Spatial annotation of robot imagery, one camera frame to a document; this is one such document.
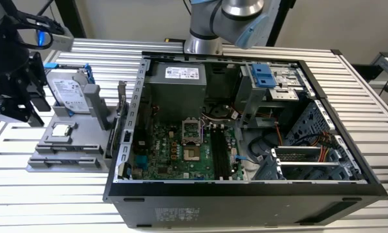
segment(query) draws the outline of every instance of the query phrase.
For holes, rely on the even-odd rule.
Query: green circuit board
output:
[[[191,136],[198,135],[194,131],[193,125],[191,129],[189,129]],[[181,132],[179,124],[153,124],[147,167],[141,172],[139,179],[214,180],[209,129],[203,127],[202,143],[198,147],[181,144]],[[233,129],[227,128],[223,131],[223,136],[226,138],[226,156],[227,161],[230,161],[230,148],[237,148]],[[239,164],[231,165],[229,162],[227,168],[231,179],[242,180]]]

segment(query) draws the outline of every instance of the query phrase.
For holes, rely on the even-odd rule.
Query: ram slot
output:
[[[210,143],[213,153],[214,179],[227,180],[229,158],[226,154],[223,129],[210,129]]]

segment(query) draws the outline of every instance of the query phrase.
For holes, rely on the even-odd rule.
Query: aluminum extrusion table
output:
[[[147,43],[75,39],[70,53],[51,52],[46,62],[69,65],[89,63],[101,96],[117,103],[117,81],[127,81],[131,95],[141,51],[181,52],[179,43]],[[241,50],[223,46],[223,54],[259,58],[305,60],[306,65],[338,113],[384,188],[388,191],[388,107],[341,55],[329,50],[253,47]],[[54,99],[46,89],[46,99]],[[51,112],[39,113],[45,123]],[[113,205],[102,203],[106,174],[26,173],[27,158],[43,128],[25,123],[0,123],[0,230],[17,232],[125,232]],[[189,228],[159,229],[183,232],[294,232],[388,233],[388,199],[348,215],[324,227],[298,228]]]

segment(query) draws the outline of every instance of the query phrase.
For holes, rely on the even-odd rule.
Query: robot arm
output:
[[[33,29],[49,36],[42,46],[26,44],[17,30]],[[19,12],[10,0],[0,0],[0,120],[27,122],[42,126],[38,111],[50,111],[42,86],[46,85],[39,53],[53,43],[53,35],[62,35],[62,26],[43,16]]]
[[[267,15],[262,0],[191,0],[190,36],[183,52],[221,54],[221,40],[247,49],[261,38]]]

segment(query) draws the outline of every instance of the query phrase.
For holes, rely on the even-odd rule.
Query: power supply label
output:
[[[198,68],[166,67],[165,79],[199,79]]]
[[[199,208],[155,208],[157,221],[197,221]]]
[[[89,112],[86,100],[78,83],[74,80],[53,79],[55,92],[62,105],[75,113]]]

